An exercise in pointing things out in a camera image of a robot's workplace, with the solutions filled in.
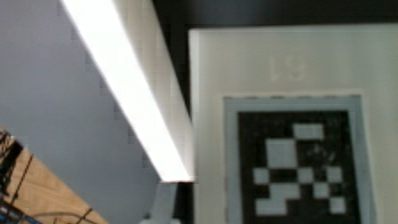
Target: white panel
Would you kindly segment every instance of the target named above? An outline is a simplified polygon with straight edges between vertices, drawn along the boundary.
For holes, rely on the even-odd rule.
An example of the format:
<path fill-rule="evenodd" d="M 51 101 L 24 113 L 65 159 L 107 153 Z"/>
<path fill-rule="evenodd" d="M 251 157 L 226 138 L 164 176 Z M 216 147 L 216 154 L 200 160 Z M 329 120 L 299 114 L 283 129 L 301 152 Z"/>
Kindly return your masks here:
<path fill-rule="evenodd" d="M 324 139 L 322 124 L 296 124 L 294 133 L 298 139 Z"/>
<path fill-rule="evenodd" d="M 287 203 L 282 199 L 257 199 L 257 215 L 287 215 Z"/>
<path fill-rule="evenodd" d="M 271 182 L 271 172 L 267 168 L 255 168 L 253 176 L 255 184 L 267 184 Z"/>
<path fill-rule="evenodd" d="M 329 181 L 329 183 L 344 182 L 342 167 L 328 167 L 328 181 Z"/>
<path fill-rule="evenodd" d="M 196 188 L 202 198 L 196 201 L 198 224 L 226 223 L 225 208 L 232 208 L 232 204 L 226 204 L 226 173 L 241 175 L 239 169 L 226 169 L 221 165 L 230 158 L 225 98 L 349 95 L 361 95 L 365 102 L 381 212 L 376 222 L 367 210 L 363 221 L 365 224 L 395 223 L 398 182 L 392 184 L 392 180 L 398 180 L 398 173 L 392 173 L 392 167 L 398 157 L 398 126 L 392 121 L 398 120 L 397 36 L 397 24 L 191 31 L 193 117 L 202 183 Z M 360 157 L 360 161 L 367 163 L 367 158 Z M 241 197 L 239 189 L 230 187 L 228 191 Z M 370 198 L 367 192 L 370 195 L 370 187 L 361 192 L 361 200 Z M 237 217 L 234 224 L 242 224 L 239 212 L 239 209 L 232 211 Z"/>
<path fill-rule="evenodd" d="M 329 200 L 329 206 L 331 206 L 331 213 L 333 214 L 345 214 L 347 207 L 345 207 L 345 198 L 333 197 Z"/>
<path fill-rule="evenodd" d="M 314 181 L 315 181 L 314 168 L 299 168 L 298 175 L 299 175 L 299 183 L 301 184 L 314 183 Z"/>
<path fill-rule="evenodd" d="M 271 168 L 298 167 L 298 151 L 294 139 L 267 139 L 267 161 Z"/>
<path fill-rule="evenodd" d="M 319 199 L 329 198 L 329 184 L 315 183 L 314 191 L 315 191 L 315 198 Z"/>

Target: black cable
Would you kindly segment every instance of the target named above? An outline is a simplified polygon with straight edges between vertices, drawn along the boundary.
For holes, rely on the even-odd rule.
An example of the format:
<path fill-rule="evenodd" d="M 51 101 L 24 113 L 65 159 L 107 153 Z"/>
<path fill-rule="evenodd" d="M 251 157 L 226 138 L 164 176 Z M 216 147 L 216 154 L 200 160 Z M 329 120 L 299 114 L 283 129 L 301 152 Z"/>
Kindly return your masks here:
<path fill-rule="evenodd" d="M 22 189 L 22 183 L 24 183 L 24 180 L 26 180 L 26 176 L 27 176 L 27 172 L 29 172 L 29 168 L 31 168 L 33 159 L 35 159 L 35 154 L 31 154 L 29 165 L 26 167 L 26 171 L 24 171 L 24 175 L 22 175 L 22 180 L 20 180 L 17 192 L 15 192 L 15 195 L 13 195 L 11 205 L 15 205 L 15 201 L 17 201 L 17 198 L 19 198 L 19 193 L 20 193 L 20 189 Z"/>
<path fill-rule="evenodd" d="M 86 217 L 88 217 L 88 215 L 91 214 L 91 212 L 93 212 L 93 208 L 90 208 L 90 210 L 88 210 L 84 216 L 83 216 L 81 219 L 79 219 L 77 224 L 83 222 L 83 220 L 86 219 Z"/>
<path fill-rule="evenodd" d="M 83 216 L 77 215 L 75 213 L 70 213 L 70 212 L 52 212 L 52 213 L 42 213 L 42 214 L 31 215 L 31 217 L 33 217 L 35 219 L 40 219 L 40 218 L 45 218 L 45 217 L 52 217 L 52 216 L 72 216 L 72 217 L 83 219 Z M 95 221 L 91 221 L 88 218 L 84 218 L 84 221 L 86 221 L 90 224 L 99 224 L 99 223 L 97 223 Z"/>

